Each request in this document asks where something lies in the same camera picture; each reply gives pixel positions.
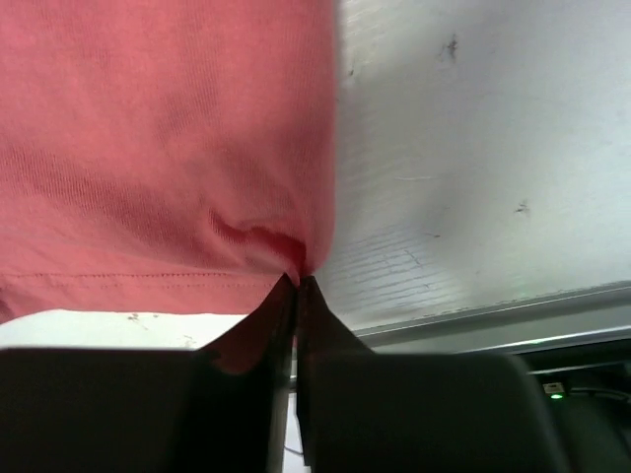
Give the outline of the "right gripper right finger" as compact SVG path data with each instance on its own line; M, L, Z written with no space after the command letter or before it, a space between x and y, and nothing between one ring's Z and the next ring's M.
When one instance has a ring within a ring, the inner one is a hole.
M314 472L563 472L539 385L494 353L378 354L298 292L297 415Z

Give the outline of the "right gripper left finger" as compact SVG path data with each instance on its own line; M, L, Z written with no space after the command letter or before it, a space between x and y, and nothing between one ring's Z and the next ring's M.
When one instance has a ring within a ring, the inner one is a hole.
M1 352L5 472L279 472L297 291L195 350Z

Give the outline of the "dusty red t-shirt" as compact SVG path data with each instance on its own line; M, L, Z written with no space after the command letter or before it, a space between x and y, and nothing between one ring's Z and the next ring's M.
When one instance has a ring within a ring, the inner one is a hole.
M331 1L5 1L1 317L246 314L334 226Z

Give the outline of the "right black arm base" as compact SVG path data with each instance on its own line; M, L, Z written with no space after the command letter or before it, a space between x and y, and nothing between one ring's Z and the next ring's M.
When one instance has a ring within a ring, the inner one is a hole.
M630 470L630 341L522 348L574 472Z

